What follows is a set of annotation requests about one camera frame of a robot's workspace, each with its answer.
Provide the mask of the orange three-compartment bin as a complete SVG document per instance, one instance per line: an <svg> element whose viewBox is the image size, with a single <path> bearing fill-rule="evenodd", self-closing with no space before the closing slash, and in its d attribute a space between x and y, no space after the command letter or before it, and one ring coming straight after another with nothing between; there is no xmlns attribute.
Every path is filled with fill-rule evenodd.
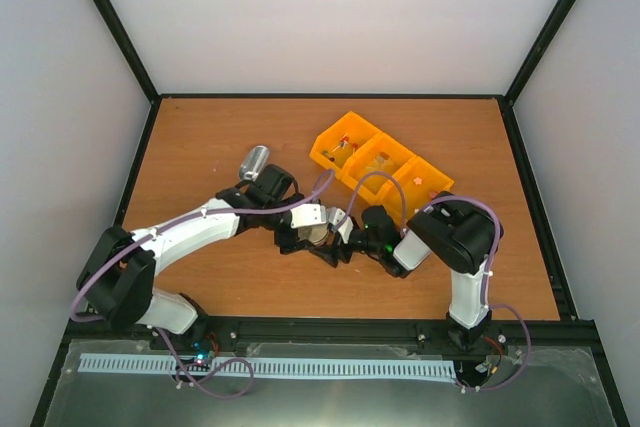
<svg viewBox="0 0 640 427"><path fill-rule="evenodd" d="M348 112L316 137L309 158L370 205L381 205L396 223L409 219L448 191L454 180L389 134Z"/></svg>

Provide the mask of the silver metal scoop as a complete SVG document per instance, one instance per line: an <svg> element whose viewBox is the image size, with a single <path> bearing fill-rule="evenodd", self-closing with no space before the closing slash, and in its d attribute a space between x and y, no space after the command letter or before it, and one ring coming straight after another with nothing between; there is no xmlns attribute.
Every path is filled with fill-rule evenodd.
<svg viewBox="0 0 640 427"><path fill-rule="evenodd" d="M245 156L239 168L239 179L254 181L267 165L270 149L264 145L253 147Z"/></svg>

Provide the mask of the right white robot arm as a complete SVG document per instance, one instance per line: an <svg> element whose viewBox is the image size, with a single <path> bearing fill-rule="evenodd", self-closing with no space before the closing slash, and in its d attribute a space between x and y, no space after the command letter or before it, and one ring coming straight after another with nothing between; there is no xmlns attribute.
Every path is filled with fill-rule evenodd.
<svg viewBox="0 0 640 427"><path fill-rule="evenodd" d="M358 224L340 209L327 214L331 241L307 249L332 267L358 253L379 263L394 278L405 278L430 255L451 272L447 337L458 351L468 352L485 334L492 311L488 284L503 227L481 202L449 192L419 208L402 231L381 206L365 209Z"/></svg>

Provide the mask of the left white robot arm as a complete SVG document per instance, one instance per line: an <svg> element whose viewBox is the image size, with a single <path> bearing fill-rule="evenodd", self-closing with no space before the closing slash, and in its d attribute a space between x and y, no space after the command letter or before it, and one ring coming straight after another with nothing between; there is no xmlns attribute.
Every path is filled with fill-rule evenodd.
<svg viewBox="0 0 640 427"><path fill-rule="evenodd" d="M76 281L71 319L103 321L113 331L135 324L171 332L186 349L208 337L205 313L185 294L154 286L164 269L214 242L252 228L291 225L289 206L308 199L291 174L268 165L253 180L222 190L201 207L170 221L129 232L118 225L100 236Z"/></svg>

